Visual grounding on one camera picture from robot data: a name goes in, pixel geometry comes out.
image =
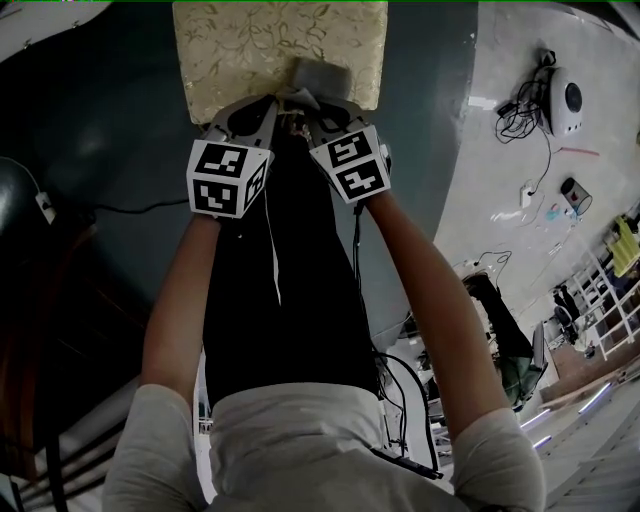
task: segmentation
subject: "white device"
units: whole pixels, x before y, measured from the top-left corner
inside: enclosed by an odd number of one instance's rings
[[[566,137],[582,129],[582,91],[567,68],[551,68],[545,115],[554,137]]]
[[[373,125],[318,146],[310,153],[346,203],[391,188],[385,165],[388,150],[380,146]]]
[[[240,218],[267,182],[273,153],[227,142],[193,141],[187,166],[191,211]]]

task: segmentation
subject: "yellow patterned cushion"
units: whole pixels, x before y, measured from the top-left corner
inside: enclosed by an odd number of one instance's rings
[[[278,91],[295,57],[348,67],[349,99],[366,110],[378,105],[386,2],[176,2],[173,19],[196,124],[246,96]]]

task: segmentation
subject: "black cable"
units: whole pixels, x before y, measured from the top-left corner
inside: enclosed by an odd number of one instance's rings
[[[420,389],[420,395],[422,396],[422,401],[424,402],[425,432],[427,434],[427,443],[429,445],[429,453],[431,455],[432,469],[438,471],[438,457],[436,455],[436,449],[433,445],[433,438],[431,435],[431,422],[429,421],[429,398],[427,397],[427,393],[422,386],[422,382],[420,382],[420,379],[416,375],[416,372],[414,372],[413,369],[399,357],[392,356],[391,354],[382,354],[382,356],[390,357],[394,361],[400,363],[404,367],[404,369],[409,372],[415,383],[418,385],[418,388]]]
[[[356,204],[356,207],[354,208],[354,215],[356,216],[356,222],[355,222],[355,227],[354,227],[354,233],[353,233],[353,254],[352,254],[352,259],[353,259],[353,272],[355,274],[355,279],[356,279],[356,284],[358,287],[358,295],[359,295],[359,299],[360,299],[360,307],[362,309],[362,314],[363,314],[363,320],[365,322],[365,328],[367,331],[367,335],[369,336],[369,340],[371,341],[371,347],[374,351],[374,354],[379,358],[380,362],[383,364],[384,368],[387,370],[387,372],[389,373],[389,375],[391,376],[391,378],[393,379],[393,382],[396,384],[396,386],[398,386],[398,389],[400,390],[400,395],[402,396],[402,415],[401,415],[401,439],[400,439],[400,443],[401,443],[401,454],[404,457],[405,454],[405,446],[406,446],[406,439],[407,439],[407,423],[408,423],[408,415],[407,415],[407,401],[406,401],[406,397],[404,394],[404,390],[402,389],[402,386],[400,385],[400,383],[398,382],[398,380],[396,379],[395,375],[391,372],[391,369],[389,368],[389,366],[387,365],[387,362],[385,361],[385,358],[390,357],[391,359],[397,360],[398,362],[400,362],[400,364],[402,364],[408,371],[409,373],[411,373],[411,376],[413,377],[413,379],[416,381],[416,383],[418,384],[418,387],[420,388],[420,394],[422,396],[422,401],[424,403],[424,410],[425,410],[425,433],[427,436],[427,443],[429,445],[429,452],[431,455],[431,464],[432,464],[432,469],[437,471],[438,470],[438,457],[433,445],[433,438],[431,435],[431,424],[429,421],[429,400],[426,396],[426,393],[424,391],[424,388],[422,387],[422,383],[420,382],[420,379],[418,378],[418,376],[415,374],[415,372],[413,372],[413,370],[411,370],[411,367],[405,363],[404,361],[398,359],[395,356],[391,356],[389,354],[383,354],[381,352],[378,352],[378,349],[376,348],[376,346],[373,343],[373,339],[371,338],[371,332],[369,330],[369,320],[367,317],[367,307],[366,304],[364,302],[364,297],[362,296],[362,277],[360,275],[360,217],[362,215],[362,211],[364,209],[364,204],[362,202],[358,202]],[[384,392],[384,386],[379,382],[379,387],[380,387],[380,391],[381,391],[381,396],[386,397],[386,393]],[[397,404],[395,404],[394,402],[392,402],[391,400],[389,400],[389,402],[391,402],[393,405],[395,405],[396,407],[400,408]]]
[[[141,215],[143,213],[150,212],[155,208],[162,208],[164,206],[175,206],[177,204],[184,204],[188,202],[189,202],[189,199],[176,199],[175,201],[161,201],[159,203],[154,203],[152,205],[145,206],[144,208],[140,208],[137,210],[126,210],[124,208],[116,208],[115,206],[109,206],[108,204],[94,204],[94,205],[89,205],[88,207],[93,211],[106,210],[108,212],[124,213],[127,215]]]
[[[547,141],[547,149],[549,151],[549,159],[547,167],[540,179],[536,182],[535,187],[529,192],[529,196],[534,195],[538,191],[540,182],[549,172],[551,166],[551,143],[544,129],[540,126],[540,120],[543,116],[543,102],[545,93],[549,87],[548,79],[538,79],[538,74],[551,68],[555,64],[555,56],[548,63],[541,63],[535,69],[532,80],[524,82],[516,98],[510,101],[500,109],[498,109],[498,119],[495,124],[495,136],[502,144],[509,144],[514,140],[520,140],[528,137],[536,128],[544,135]]]
[[[544,135],[544,138],[547,141],[547,149],[549,150],[549,159],[547,160],[546,169],[542,173],[542,176],[540,176],[540,179],[536,182],[535,188],[531,192],[529,192],[530,196],[532,196],[533,194],[535,194],[538,191],[538,187],[540,186],[540,182],[544,179],[544,177],[549,172],[549,167],[551,167],[551,155],[552,155],[552,153],[551,153],[551,143],[549,142],[549,137],[547,136],[546,132],[542,128],[540,128],[540,131],[542,132],[542,135]]]

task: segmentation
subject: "electrical wire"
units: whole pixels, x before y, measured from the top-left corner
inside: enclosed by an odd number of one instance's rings
[[[518,89],[518,93],[514,100],[498,109],[498,119],[496,119],[494,134],[496,139],[502,144],[509,144],[514,140],[521,140],[531,135],[536,128],[544,135],[547,141],[547,149],[549,158],[547,166],[542,176],[538,179],[533,190],[529,192],[529,196],[534,195],[538,191],[540,183],[549,172],[551,166],[551,143],[546,132],[540,126],[543,117],[544,97],[549,88],[548,78],[540,79],[538,75],[551,69],[556,63],[555,54],[551,52],[549,55],[551,60],[541,62],[533,72],[532,79],[524,82]]]
[[[411,318],[411,312],[407,313],[407,317],[402,320],[401,322],[398,322],[397,324],[393,324],[391,327],[385,329],[384,331],[380,331],[378,334],[374,334],[371,339],[375,339],[378,336],[382,336],[383,334],[388,333],[389,331],[392,331],[393,329],[400,327],[401,325],[404,325],[405,323],[407,323],[407,321],[409,320],[409,318]]]
[[[110,206],[108,204],[94,204],[88,205],[88,207],[94,211],[96,210],[105,210],[108,212],[114,213],[124,213],[127,215],[141,215],[143,213],[150,212],[151,210],[155,210],[156,208],[163,208],[165,206],[175,206],[178,204],[188,203],[189,199],[176,199],[175,201],[161,201],[158,203],[151,204],[149,206],[145,206],[144,208],[138,208],[133,210],[127,210],[124,208],[116,208],[115,206]]]
[[[352,246],[352,262],[353,262],[353,272],[354,272],[354,276],[356,279],[356,285],[358,287],[358,296],[360,299],[360,308],[362,310],[362,317],[363,317],[363,321],[365,323],[365,329],[367,332],[367,335],[369,336],[369,340],[371,342],[371,348],[374,352],[374,355],[376,357],[378,357],[378,359],[380,360],[380,362],[382,363],[382,365],[384,366],[385,370],[389,373],[389,375],[391,376],[391,378],[393,379],[393,382],[396,384],[396,386],[398,386],[398,389],[400,390],[400,395],[402,396],[402,413],[401,413],[401,425],[400,425],[400,429],[401,429],[401,437],[400,437],[400,451],[402,454],[402,457],[404,457],[405,455],[405,446],[406,446],[406,439],[407,439],[407,423],[408,423],[408,415],[407,415],[407,400],[406,400],[406,396],[404,393],[404,390],[402,389],[402,386],[400,385],[400,383],[398,382],[398,379],[396,379],[395,375],[393,374],[393,372],[391,371],[391,369],[389,368],[389,366],[387,365],[386,362],[386,358],[391,358],[394,360],[397,360],[401,365],[403,365],[405,367],[405,369],[407,369],[409,371],[409,373],[411,374],[411,376],[413,377],[414,381],[417,383],[418,387],[420,388],[420,393],[422,396],[422,400],[424,403],[424,409],[425,409],[425,434],[427,436],[427,443],[429,444],[429,452],[431,454],[431,464],[432,464],[432,469],[437,471],[438,470],[438,457],[437,454],[435,452],[435,448],[433,447],[433,438],[432,438],[432,434],[431,434],[431,424],[429,422],[429,400],[426,396],[426,393],[424,391],[424,388],[422,387],[422,383],[420,382],[420,379],[418,378],[418,376],[415,374],[415,372],[413,372],[413,370],[411,369],[411,367],[406,364],[404,361],[396,358],[395,356],[391,356],[389,354],[383,354],[381,352],[378,352],[376,346],[373,344],[373,338],[371,337],[371,332],[369,331],[369,320],[367,317],[367,307],[366,304],[364,302],[364,297],[362,296],[362,276],[360,274],[360,217],[362,216],[362,211],[364,210],[364,204],[361,201],[358,201],[358,203],[356,204],[356,207],[354,208],[354,215],[356,217],[356,221],[355,221],[355,227],[354,227],[354,231],[353,231],[353,246]],[[410,314],[407,315],[407,318],[405,318],[403,320],[402,323],[406,322],[409,318],[411,317]],[[379,388],[380,388],[380,394],[382,397],[386,397],[386,393],[384,392],[384,385],[379,381],[378,382]],[[395,405],[396,407],[399,407],[398,404],[395,404],[394,402],[391,402],[393,405]]]
[[[394,361],[400,363],[402,365],[402,367],[409,372],[409,375],[411,375],[411,377],[413,378],[413,380],[417,384],[418,388],[420,389],[420,394],[422,395],[422,401],[424,402],[424,406],[425,406],[425,411],[424,411],[424,413],[425,413],[425,432],[427,432],[427,444],[429,445],[429,453],[431,455],[432,469],[434,471],[438,471],[438,469],[439,469],[439,467],[438,467],[438,457],[436,455],[436,449],[435,449],[435,447],[433,445],[433,437],[431,436],[431,422],[429,420],[429,398],[427,397],[427,394],[424,391],[424,387],[422,386],[422,382],[420,382],[420,379],[416,375],[416,372],[414,372],[413,369],[406,362],[404,362],[402,359],[400,359],[399,357],[392,356],[391,354],[383,354],[383,357],[389,357],[389,358],[393,359]]]
[[[549,150],[549,158],[547,160],[547,167],[545,168],[544,172],[542,173],[542,176],[540,176],[540,179],[536,182],[536,186],[534,187],[534,189],[531,192],[529,192],[530,196],[532,196],[533,194],[535,194],[538,191],[538,187],[540,186],[540,182],[544,179],[544,177],[549,172],[549,167],[551,167],[551,156],[553,155],[553,153],[551,152],[551,142],[549,142],[549,137],[547,136],[547,133],[542,128],[540,128],[540,131],[542,132],[542,135],[544,135],[544,138],[547,141],[547,149]]]
[[[29,178],[31,178],[31,181],[33,181],[33,184],[36,186],[36,190],[38,191],[38,194],[40,193],[40,186],[38,185],[38,182],[33,177],[33,174],[31,174],[31,171],[29,169],[27,169],[26,166],[22,165],[17,160],[14,160],[13,158],[8,157],[8,156],[0,155],[0,160],[6,160],[7,162],[11,162],[12,164],[17,165],[18,167],[20,167],[20,169],[22,169],[24,172],[26,172],[27,175],[29,176]]]

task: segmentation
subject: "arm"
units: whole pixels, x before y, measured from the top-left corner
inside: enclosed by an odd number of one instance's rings
[[[202,351],[202,328],[220,224],[195,215],[185,231],[147,324],[140,385],[160,384],[187,404]]]
[[[447,261],[389,192],[367,203],[433,362],[452,441],[475,420],[508,407],[480,319]]]

